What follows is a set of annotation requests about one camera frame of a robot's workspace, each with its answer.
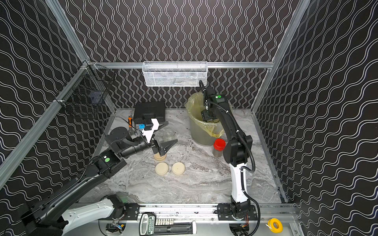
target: black wire basket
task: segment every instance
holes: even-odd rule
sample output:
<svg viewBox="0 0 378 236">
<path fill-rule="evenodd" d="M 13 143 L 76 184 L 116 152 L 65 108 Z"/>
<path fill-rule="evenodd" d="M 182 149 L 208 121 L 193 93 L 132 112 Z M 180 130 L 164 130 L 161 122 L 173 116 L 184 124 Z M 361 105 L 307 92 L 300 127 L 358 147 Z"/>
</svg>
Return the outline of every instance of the black wire basket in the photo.
<svg viewBox="0 0 378 236">
<path fill-rule="evenodd" d="M 64 99 L 58 102 L 66 114 L 75 118 L 97 118 L 99 109 L 105 106 L 105 98 L 115 75 L 111 69 L 90 65 Z"/>
</svg>

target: black cable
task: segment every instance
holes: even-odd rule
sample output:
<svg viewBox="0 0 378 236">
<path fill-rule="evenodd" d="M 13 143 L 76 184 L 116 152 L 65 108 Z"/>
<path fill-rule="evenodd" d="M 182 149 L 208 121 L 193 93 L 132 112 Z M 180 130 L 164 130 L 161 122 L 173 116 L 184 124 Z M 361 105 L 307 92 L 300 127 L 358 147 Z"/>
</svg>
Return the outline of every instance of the black cable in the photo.
<svg viewBox="0 0 378 236">
<path fill-rule="evenodd" d="M 141 135 L 141 132 L 140 132 L 140 130 L 137 130 L 137 132 L 138 132 L 138 134 L 139 134 L 139 137 L 141 137 L 141 138 L 142 138 L 142 140 L 143 140 L 144 144 L 148 145 L 148 143 L 146 142 L 146 140 L 145 140 L 145 139 L 143 138 L 143 136 Z"/>
<path fill-rule="evenodd" d="M 5 228 L 5 230 L 4 230 L 4 235 L 6 235 L 6 230 L 9 228 L 9 226 L 11 226 L 11 225 L 13 225 L 13 224 L 16 224 L 16 225 L 17 225 L 17 224 L 20 223 L 23 219 L 25 219 L 26 217 L 28 217 L 28 216 L 34 214 L 34 213 L 37 212 L 39 209 L 41 209 L 41 207 L 38 208 L 37 210 L 33 211 L 32 213 L 30 213 L 30 214 L 28 214 L 28 215 L 26 215 L 26 216 L 20 218 L 18 221 L 13 221 L 12 223 L 10 223 L 10 224 Z"/>
<path fill-rule="evenodd" d="M 218 107 L 218 108 L 220 108 L 221 110 L 223 110 L 224 112 L 226 112 L 226 114 L 228 114 L 228 115 L 230 116 L 232 122 L 234 123 L 235 129 L 237 130 L 236 133 L 237 133 L 237 135 L 239 136 L 239 139 L 240 139 L 240 141 L 242 142 L 242 144 L 244 145 L 244 147 L 247 149 L 247 152 L 248 152 L 249 158 L 251 159 L 252 169 L 249 169 L 248 167 L 243 166 L 243 167 L 240 168 L 240 170 L 241 170 L 240 175 L 241 175 L 242 190 L 243 190 L 244 195 L 245 195 L 249 200 L 253 201 L 253 202 L 256 204 L 256 210 L 257 210 L 257 225 L 256 225 L 256 227 L 254 228 L 254 230 L 253 230 L 250 234 L 246 235 L 246 236 L 252 236 L 252 235 L 257 231 L 257 229 L 259 228 L 259 225 L 260 225 L 260 218 L 261 218 L 261 212 L 260 212 L 260 206 L 259 206 L 258 202 L 257 202 L 255 199 L 251 198 L 251 197 L 247 194 L 247 192 L 245 191 L 245 188 L 244 188 L 244 174 L 243 174 L 244 171 L 243 171 L 243 170 L 245 169 L 245 170 L 247 170 L 247 171 L 249 171 L 249 172 L 251 172 L 251 173 L 255 172 L 255 170 L 256 170 L 256 164 L 255 164 L 255 161 L 254 161 L 254 158 L 253 158 L 253 154 L 252 154 L 250 148 L 248 147 L 248 144 L 247 144 L 246 140 L 245 140 L 245 139 L 242 137 L 242 135 L 239 133 L 239 129 L 240 129 L 240 127 L 239 127 L 238 123 L 236 122 L 235 117 L 233 116 L 233 114 L 232 114 L 230 111 L 226 110 L 225 108 L 221 107 L 219 104 L 216 104 L 216 103 L 214 103 L 214 102 L 212 102 L 212 101 L 206 101 L 206 104 L 213 104 L 213 105 L 215 105 L 216 107 Z"/>
<path fill-rule="evenodd" d="M 251 198 L 247 194 L 247 192 L 245 191 L 245 189 L 244 189 L 244 174 L 243 173 L 244 173 L 243 171 L 240 172 L 240 175 L 241 175 L 241 178 L 242 178 L 242 190 L 243 190 L 243 193 L 244 193 L 244 195 L 249 200 L 253 201 L 256 204 L 256 210 L 257 210 L 257 224 L 256 224 L 256 227 L 253 229 L 253 231 L 250 234 L 245 235 L 245 236 L 252 236 L 254 233 L 256 233 L 257 229 L 259 228 L 260 218 L 261 218 L 261 212 L 260 212 L 260 206 L 259 206 L 258 202 L 255 199 Z"/>
<path fill-rule="evenodd" d="M 102 133 L 104 133 L 104 128 L 103 128 L 103 126 L 104 126 L 104 122 L 105 122 L 106 120 L 110 119 L 110 118 L 121 118 L 121 119 L 123 119 L 128 125 L 130 125 L 130 123 L 129 123 L 127 120 L 125 120 L 122 116 L 109 116 L 108 118 L 104 119 L 104 120 L 102 121 L 102 123 L 101 123 Z"/>
<path fill-rule="evenodd" d="M 199 81 L 199 84 L 200 84 L 200 89 L 201 89 L 202 94 L 203 94 L 203 106 L 205 106 L 206 89 L 205 89 L 205 86 L 203 85 L 202 80 Z"/>
<path fill-rule="evenodd" d="M 105 196 L 103 196 L 101 199 L 100 199 L 100 201 L 102 201 L 102 200 L 104 200 L 106 197 L 108 197 L 109 195 L 105 195 Z"/>
<path fill-rule="evenodd" d="M 98 219 L 98 229 L 100 230 L 100 232 L 101 232 L 103 235 L 108 236 L 107 234 L 104 234 L 104 233 L 102 232 L 102 230 L 101 230 L 101 227 L 100 227 L 100 219 Z"/>
<path fill-rule="evenodd" d="M 134 124 L 136 125 L 136 123 L 135 123 L 135 121 L 133 120 L 133 118 L 131 118 L 130 121 L 131 121 L 131 124 L 133 124 L 133 122 L 134 122 Z"/>
<path fill-rule="evenodd" d="M 84 173 L 85 173 L 85 171 L 87 170 L 88 165 L 85 167 L 85 170 L 84 170 L 83 173 L 81 174 L 80 178 L 79 178 L 79 179 L 78 179 L 73 185 L 69 186 L 67 189 L 65 189 L 64 191 L 62 191 L 61 193 L 59 193 L 58 195 L 56 195 L 56 196 L 53 197 L 52 199 L 50 199 L 48 202 L 42 204 L 42 208 L 43 208 L 44 206 L 46 206 L 47 204 L 50 204 L 50 202 L 52 202 L 53 200 L 55 200 L 57 197 L 59 197 L 59 196 L 62 195 L 62 194 L 64 194 L 64 195 L 62 196 L 62 197 L 64 197 L 64 196 L 65 196 L 65 195 L 66 195 L 71 189 L 75 188 L 75 187 L 76 187 L 76 184 L 78 184 L 78 183 L 81 182 L 81 179 L 83 178 Z M 87 177 L 87 178 L 83 179 L 83 181 L 86 180 L 86 179 L 91 179 L 91 178 L 93 178 L 93 177 Z M 48 212 L 50 211 L 51 206 L 52 206 L 52 205 L 50 205 L 50 206 L 46 209 L 45 217 L 47 217 L 47 214 L 48 214 Z"/>
<path fill-rule="evenodd" d="M 88 165 L 85 166 L 85 168 L 87 168 L 87 166 L 89 166 L 90 164 L 92 164 L 92 161 L 93 161 L 96 157 L 98 157 L 98 156 L 94 156 L 94 157 L 92 157 L 91 160 L 89 161 Z"/>
<path fill-rule="evenodd" d="M 242 135 L 239 132 L 240 127 L 239 127 L 238 123 L 236 122 L 234 115 L 231 113 L 231 111 L 229 111 L 229 110 L 221 107 L 219 104 L 216 104 L 216 103 L 214 103 L 212 101 L 206 101 L 206 104 L 213 104 L 214 106 L 216 106 L 219 109 L 223 110 L 226 114 L 228 114 L 230 116 L 232 122 L 234 123 L 235 129 L 237 130 L 236 133 L 239 136 L 239 139 L 240 139 L 241 143 L 244 145 L 245 149 L 247 150 L 249 158 L 251 160 L 251 164 L 252 164 L 252 170 L 251 170 L 252 172 L 251 173 L 255 172 L 255 170 L 256 170 L 256 164 L 255 164 L 255 160 L 253 158 L 253 154 L 251 152 L 251 149 L 248 147 L 247 141 L 242 137 Z"/>
</svg>

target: black case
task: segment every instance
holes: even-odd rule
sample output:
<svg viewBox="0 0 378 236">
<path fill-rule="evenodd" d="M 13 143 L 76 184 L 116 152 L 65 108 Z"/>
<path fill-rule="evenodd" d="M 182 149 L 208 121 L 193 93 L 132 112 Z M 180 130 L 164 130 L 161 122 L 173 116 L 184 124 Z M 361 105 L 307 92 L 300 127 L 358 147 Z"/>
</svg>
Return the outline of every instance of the black case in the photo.
<svg viewBox="0 0 378 236">
<path fill-rule="evenodd" d="M 133 120 L 136 124 L 146 124 L 146 121 L 154 118 L 159 123 L 165 122 L 164 102 L 140 102 L 135 105 Z"/>
</svg>

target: trash bin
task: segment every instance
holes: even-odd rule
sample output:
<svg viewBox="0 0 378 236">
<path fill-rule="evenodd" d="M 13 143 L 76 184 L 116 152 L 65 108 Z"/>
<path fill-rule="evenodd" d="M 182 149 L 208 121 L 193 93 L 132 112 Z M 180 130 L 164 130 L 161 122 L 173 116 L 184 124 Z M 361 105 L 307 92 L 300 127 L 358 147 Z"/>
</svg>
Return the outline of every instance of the trash bin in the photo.
<svg viewBox="0 0 378 236">
<path fill-rule="evenodd" d="M 213 145 L 215 140 L 223 135 L 224 130 L 220 122 L 202 121 L 201 111 L 205 109 L 203 106 L 203 94 L 199 92 L 190 96 L 185 107 L 190 118 L 192 139 L 203 146 Z"/>
</svg>

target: metal rail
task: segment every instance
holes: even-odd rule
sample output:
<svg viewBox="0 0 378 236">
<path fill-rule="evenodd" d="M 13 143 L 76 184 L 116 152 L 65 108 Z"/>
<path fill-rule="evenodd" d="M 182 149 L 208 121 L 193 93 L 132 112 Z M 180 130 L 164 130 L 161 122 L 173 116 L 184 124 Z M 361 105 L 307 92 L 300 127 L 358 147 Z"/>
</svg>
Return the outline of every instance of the metal rail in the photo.
<svg viewBox="0 0 378 236">
<path fill-rule="evenodd" d="M 299 223 L 290 223 L 290 228 L 294 236 L 304 236 L 302 227 Z"/>
<path fill-rule="evenodd" d="M 47 6 L 50 8 L 51 12 L 54 14 L 59 26 L 65 33 L 68 41 L 71 43 L 73 49 L 76 52 L 77 57 L 81 62 L 89 61 L 89 56 L 85 52 L 83 45 L 81 44 L 77 34 L 75 33 L 71 23 L 69 22 L 62 6 L 58 0 L 46 0 Z"/>
<path fill-rule="evenodd" d="M 81 66 L 68 84 L 56 97 L 56 100 L 63 100 L 65 95 L 70 91 L 81 75 L 86 71 L 85 66 Z M 58 114 L 62 106 L 54 100 L 45 112 L 38 118 L 35 124 L 30 128 L 26 135 L 21 139 L 13 151 L 8 155 L 5 161 L 0 165 L 0 189 L 5 185 L 25 156 L 29 153 L 39 137 L 49 126 L 53 118 Z"/>
<path fill-rule="evenodd" d="M 142 69 L 143 62 L 90 62 L 109 69 Z M 273 68 L 272 62 L 208 62 L 208 68 Z"/>
<path fill-rule="evenodd" d="M 276 183 L 276 186 L 279 188 L 280 194 L 283 197 L 284 201 L 288 202 L 286 194 L 285 194 L 285 192 L 282 188 L 281 181 L 278 178 L 276 168 L 274 167 L 272 157 L 270 156 L 268 146 L 266 145 L 264 135 L 262 134 L 259 122 L 258 122 L 257 117 L 256 117 L 256 115 L 253 111 L 252 111 L 252 120 L 253 120 L 253 123 L 255 124 L 257 134 L 259 135 L 259 139 L 260 139 L 260 142 L 261 142 L 262 149 L 264 150 L 266 160 L 268 161 L 270 171 L 273 175 L 273 180 Z"/>
<path fill-rule="evenodd" d="M 281 64 L 282 59 L 284 58 L 284 55 L 286 53 L 287 48 L 289 47 L 289 44 L 291 43 L 291 40 L 293 39 L 293 36 L 295 32 L 297 31 L 297 28 L 299 26 L 299 23 L 302 20 L 303 15 L 305 14 L 308 5 L 310 3 L 310 0 L 300 0 L 297 8 L 294 11 L 293 17 L 290 20 L 289 26 L 287 27 L 286 33 L 283 36 L 280 46 L 274 56 L 273 67 L 266 73 L 265 78 L 262 82 L 262 85 L 258 91 L 258 94 L 256 96 L 256 99 L 252 105 L 252 111 L 256 112 L 264 95 L 267 91 L 273 76 L 275 75 L 279 65 Z"/>
<path fill-rule="evenodd" d="M 140 203 L 137 220 L 121 220 L 120 223 L 138 223 L 143 212 L 153 212 L 157 219 L 174 219 L 175 222 L 195 221 L 198 224 L 230 224 L 243 223 L 230 218 L 229 221 L 218 220 L 217 203 L 201 204 L 162 204 L 162 203 Z M 262 204 L 260 206 L 261 223 L 268 222 L 271 218 L 277 218 L 282 223 L 296 223 L 296 211 L 292 204 Z M 100 220 L 100 222 L 111 223 L 112 221 Z"/>
</svg>

